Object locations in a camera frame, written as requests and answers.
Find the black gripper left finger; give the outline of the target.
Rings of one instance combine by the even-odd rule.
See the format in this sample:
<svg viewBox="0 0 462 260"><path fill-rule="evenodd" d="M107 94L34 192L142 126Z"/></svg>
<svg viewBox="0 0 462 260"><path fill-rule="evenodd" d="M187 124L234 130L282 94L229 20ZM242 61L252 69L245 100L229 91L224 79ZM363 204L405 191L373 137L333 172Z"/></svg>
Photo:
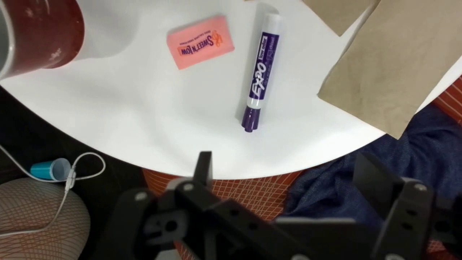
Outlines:
<svg viewBox="0 0 462 260"><path fill-rule="evenodd" d="M213 153L201 152L194 170L194 182L207 186L211 178Z"/></svg>

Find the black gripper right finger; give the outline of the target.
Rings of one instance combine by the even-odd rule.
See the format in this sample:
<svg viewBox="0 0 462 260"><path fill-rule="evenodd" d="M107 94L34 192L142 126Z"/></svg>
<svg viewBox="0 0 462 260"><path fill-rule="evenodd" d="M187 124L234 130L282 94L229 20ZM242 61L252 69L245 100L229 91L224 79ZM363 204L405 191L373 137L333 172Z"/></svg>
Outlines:
<svg viewBox="0 0 462 260"><path fill-rule="evenodd" d="M377 212L389 212L405 181L370 153L362 153L354 169L354 183Z"/></svg>

